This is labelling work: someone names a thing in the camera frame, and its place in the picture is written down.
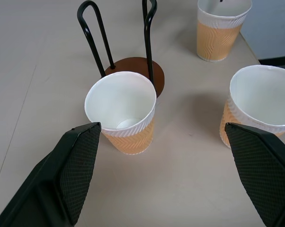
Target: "white paper cup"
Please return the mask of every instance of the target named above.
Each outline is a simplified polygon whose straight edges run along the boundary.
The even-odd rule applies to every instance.
[[[242,68],[230,82],[220,136],[230,147],[224,131],[227,122],[256,127],[277,136],[285,133],[285,69],[253,65]]]
[[[225,59],[251,7],[251,0],[198,0],[197,55],[205,61]]]
[[[153,139],[156,92],[136,72],[116,72],[99,80],[88,92],[85,112],[100,122],[102,133],[121,152],[138,154]]]

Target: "cup rim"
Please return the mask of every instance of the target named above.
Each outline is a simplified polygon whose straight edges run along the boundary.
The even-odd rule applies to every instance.
[[[203,0],[198,0],[198,2],[197,2],[198,9],[199,9],[200,11],[202,11],[203,13],[205,13],[206,15],[211,16],[211,17],[214,17],[214,18],[218,18],[218,19],[237,19],[237,18],[240,18],[240,17],[244,16],[245,14],[247,14],[247,13],[250,11],[250,9],[252,8],[252,5],[253,5],[252,0],[249,0],[249,1],[250,1],[250,8],[247,9],[246,11],[244,11],[243,13],[241,13],[241,14],[239,14],[239,15],[237,15],[237,16],[218,16],[218,15],[214,15],[214,14],[211,14],[211,13],[208,13],[208,12],[202,10],[202,9],[199,7],[199,2],[200,2],[200,1],[203,1]]]
[[[156,91],[155,91],[155,88],[154,88],[154,85],[151,83],[151,81],[146,78],[145,76],[143,76],[142,74],[140,73],[137,73],[137,72],[132,72],[132,71],[119,71],[119,72],[114,72],[114,73],[111,73],[103,78],[101,78],[99,81],[97,81],[89,90],[89,92],[87,93],[86,95],[86,98],[85,98],[85,104],[84,104],[84,109],[85,109],[85,114],[87,116],[87,118],[89,119],[89,121],[93,122],[88,114],[87,114],[87,105],[88,105],[88,96],[90,96],[90,94],[93,92],[93,90],[95,89],[95,87],[97,86],[97,84],[100,84],[100,83],[103,83],[105,80],[108,80],[114,76],[118,76],[118,74],[120,73],[126,73],[126,74],[132,74],[132,76],[135,76],[135,77],[138,77],[140,79],[143,79],[145,81],[147,81],[148,84],[150,84],[152,87],[153,87],[153,96],[154,96],[154,103],[153,103],[153,106],[151,108],[151,110],[148,112],[148,114],[143,118],[141,119],[138,123],[134,124],[134,125],[131,125],[130,127],[126,127],[126,128],[122,128],[122,129],[111,129],[111,128],[106,128],[106,127],[102,127],[101,126],[101,129],[104,129],[106,131],[109,131],[109,132],[116,132],[116,131],[123,131],[123,130],[129,130],[129,129],[132,129],[132,128],[135,128],[137,125],[139,125],[141,122],[145,121],[149,115],[152,113],[152,111],[154,110],[155,108],[155,105],[156,105],[156,100],[157,100],[157,96],[156,96]]]
[[[285,72],[285,69],[283,68],[280,68],[280,67],[276,67],[276,66],[270,66],[270,65],[249,65],[249,66],[246,66],[246,67],[243,67],[241,68],[240,70],[238,70],[232,77],[231,81],[230,81],[230,86],[229,86],[229,93],[230,93],[230,97],[231,97],[231,100],[232,102],[235,104],[235,106],[246,116],[248,116],[250,119],[252,119],[253,121],[255,122],[258,122],[258,123],[261,123],[265,126],[268,126],[268,127],[275,127],[275,128],[279,128],[279,127],[285,127],[285,124],[269,124],[269,123],[265,123],[261,120],[257,120],[256,118],[252,117],[251,115],[247,114],[245,111],[243,111],[234,101],[233,99],[233,96],[232,96],[232,92],[231,92],[231,85],[232,85],[232,82],[233,80],[238,77],[238,75],[246,70],[247,68],[263,68],[263,69],[275,69],[275,70],[279,70],[279,71],[283,71]]]

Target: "brown round base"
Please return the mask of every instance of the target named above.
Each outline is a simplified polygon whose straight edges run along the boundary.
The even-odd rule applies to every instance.
[[[125,58],[115,62],[114,64],[116,68],[113,70],[110,67],[107,68],[105,71],[106,75],[120,71],[132,71],[140,73],[144,75],[146,78],[149,78],[148,64],[146,58],[141,58],[141,57]],[[157,64],[154,61],[153,61],[153,74],[154,74],[154,87],[158,97],[162,93],[163,87],[165,86],[165,75],[159,64]]]

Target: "table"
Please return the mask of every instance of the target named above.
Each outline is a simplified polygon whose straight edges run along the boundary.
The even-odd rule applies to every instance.
[[[69,129],[100,75],[76,19],[82,0],[0,1],[0,213]],[[114,61],[145,56],[140,0],[97,0]],[[240,35],[230,56],[196,55],[197,0],[158,0],[153,60],[166,85],[151,147],[124,155],[101,136],[77,227],[263,227],[219,123],[232,75],[258,64]],[[109,66],[93,10],[85,19]]]

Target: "white wall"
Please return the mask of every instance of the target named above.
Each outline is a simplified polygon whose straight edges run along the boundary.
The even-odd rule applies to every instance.
[[[258,59],[285,56],[285,0],[252,0],[241,29]]]

